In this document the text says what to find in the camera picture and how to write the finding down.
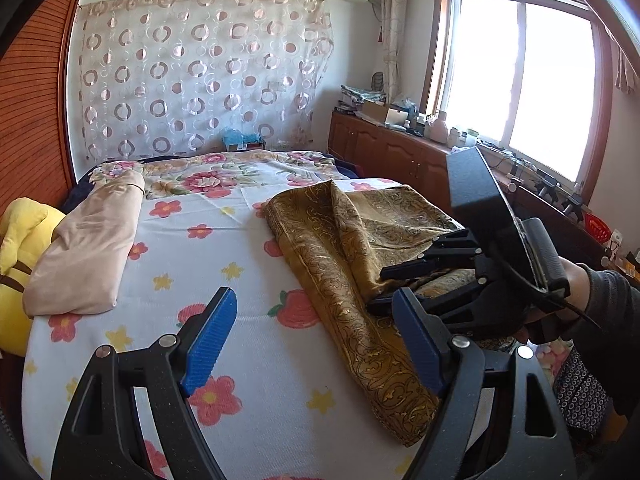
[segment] window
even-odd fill
[[[601,41],[588,7],[578,0],[442,0],[438,8],[423,109],[446,111],[447,125],[476,130],[588,200],[612,92],[608,40]]]

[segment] bright window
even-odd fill
[[[591,22],[513,0],[452,0],[440,109],[568,184],[580,182],[594,108]]]

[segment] screw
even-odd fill
[[[169,348],[170,346],[173,346],[176,344],[178,340],[175,338],[175,335],[173,334],[164,334],[159,340],[158,340],[158,344],[162,347],[162,348]]]
[[[533,357],[533,350],[526,345],[518,346],[518,355],[523,359],[531,359]]]
[[[463,335],[453,336],[451,338],[451,342],[453,343],[453,346],[457,346],[458,348],[466,348],[471,344],[469,339],[467,339]]]
[[[95,351],[96,357],[107,357],[111,353],[111,347],[109,345],[98,346],[98,349]]]

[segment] wooden dresser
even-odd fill
[[[447,146],[334,112],[328,149],[331,155],[360,166],[364,178],[408,184],[429,202],[451,212]]]

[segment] striped wooden panel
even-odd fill
[[[77,2],[45,0],[0,59],[0,213],[21,196],[60,206],[73,185],[63,90]]]

